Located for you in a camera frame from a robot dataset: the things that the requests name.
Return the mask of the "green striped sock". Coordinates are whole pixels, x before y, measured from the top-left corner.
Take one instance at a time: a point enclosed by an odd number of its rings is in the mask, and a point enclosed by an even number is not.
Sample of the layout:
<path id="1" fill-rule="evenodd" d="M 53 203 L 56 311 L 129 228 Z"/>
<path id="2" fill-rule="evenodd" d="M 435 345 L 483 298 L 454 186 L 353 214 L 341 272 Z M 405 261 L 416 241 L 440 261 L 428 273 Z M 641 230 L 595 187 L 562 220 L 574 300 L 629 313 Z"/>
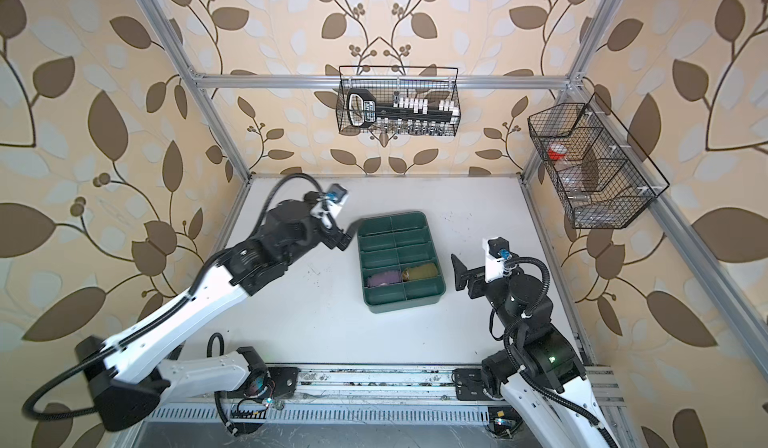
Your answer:
<path id="1" fill-rule="evenodd" d="M 435 263 L 424 263 L 417 266 L 404 268 L 402 271 L 402 280 L 404 282 L 419 281 L 435 278 L 439 275 L 439 269 Z"/>

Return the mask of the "purple striped sock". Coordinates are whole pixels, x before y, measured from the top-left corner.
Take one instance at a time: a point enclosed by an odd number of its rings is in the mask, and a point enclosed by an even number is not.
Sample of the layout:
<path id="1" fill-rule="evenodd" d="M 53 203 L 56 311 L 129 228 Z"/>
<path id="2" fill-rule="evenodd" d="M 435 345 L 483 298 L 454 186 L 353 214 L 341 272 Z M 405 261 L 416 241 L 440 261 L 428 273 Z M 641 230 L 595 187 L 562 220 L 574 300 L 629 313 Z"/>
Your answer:
<path id="1" fill-rule="evenodd" d="M 366 281 L 366 286 L 368 288 L 376 288 L 401 282 L 402 272 L 399 270 L 389 270 L 371 275 Z"/>

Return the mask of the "green plastic divided tray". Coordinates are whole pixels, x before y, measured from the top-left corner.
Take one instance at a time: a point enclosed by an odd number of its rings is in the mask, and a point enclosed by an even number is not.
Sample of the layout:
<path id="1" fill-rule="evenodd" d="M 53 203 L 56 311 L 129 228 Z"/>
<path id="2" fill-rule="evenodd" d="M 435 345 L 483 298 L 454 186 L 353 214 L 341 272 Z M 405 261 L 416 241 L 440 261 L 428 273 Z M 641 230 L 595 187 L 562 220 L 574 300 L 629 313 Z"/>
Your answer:
<path id="1" fill-rule="evenodd" d="M 401 212 L 364 219 L 357 232 L 362 298 L 373 313 L 385 313 L 434 304 L 446 291 L 439 257 L 426 215 Z M 435 263 L 435 278 L 368 288 L 367 279 L 376 273 Z"/>

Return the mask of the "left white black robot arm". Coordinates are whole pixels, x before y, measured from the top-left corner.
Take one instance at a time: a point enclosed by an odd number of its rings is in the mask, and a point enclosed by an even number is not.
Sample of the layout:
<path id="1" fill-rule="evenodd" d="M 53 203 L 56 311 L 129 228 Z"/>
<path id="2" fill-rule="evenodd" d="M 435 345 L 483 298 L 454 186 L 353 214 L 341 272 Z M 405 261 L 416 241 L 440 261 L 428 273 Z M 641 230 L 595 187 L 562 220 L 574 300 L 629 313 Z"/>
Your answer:
<path id="1" fill-rule="evenodd" d="M 116 335 L 89 337 L 80 343 L 78 364 L 35 390 L 22 406 L 23 415 L 56 422 L 96 414 L 106 431 L 119 432 L 143 421 L 165 402 L 246 389 L 265 376 L 266 366 L 251 347 L 191 362 L 178 363 L 168 356 L 209 321 L 284 276 L 319 244 L 341 251 L 348 248 L 354 232 L 336 222 L 348 198 L 347 189 L 338 183 L 322 189 L 312 176 L 301 177 L 313 186 L 304 198 L 264 203 L 249 236 L 206 260 L 187 290 Z M 78 374 L 87 378 L 92 406 L 61 412 L 36 410 L 48 392 Z"/>

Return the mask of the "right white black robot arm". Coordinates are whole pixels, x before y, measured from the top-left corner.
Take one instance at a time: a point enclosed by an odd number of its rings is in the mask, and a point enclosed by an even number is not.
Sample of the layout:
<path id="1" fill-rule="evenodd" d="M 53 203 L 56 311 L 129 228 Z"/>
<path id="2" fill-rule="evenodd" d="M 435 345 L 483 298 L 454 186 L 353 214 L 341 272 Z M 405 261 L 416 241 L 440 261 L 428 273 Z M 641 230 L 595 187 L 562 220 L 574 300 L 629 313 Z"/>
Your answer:
<path id="1" fill-rule="evenodd" d="M 457 290 L 484 298 L 503 332 L 502 348 L 481 363 L 487 397 L 514 409 L 543 447 L 615 447 L 586 368 L 554 325 L 545 262 L 500 249 L 481 267 L 451 257 Z"/>

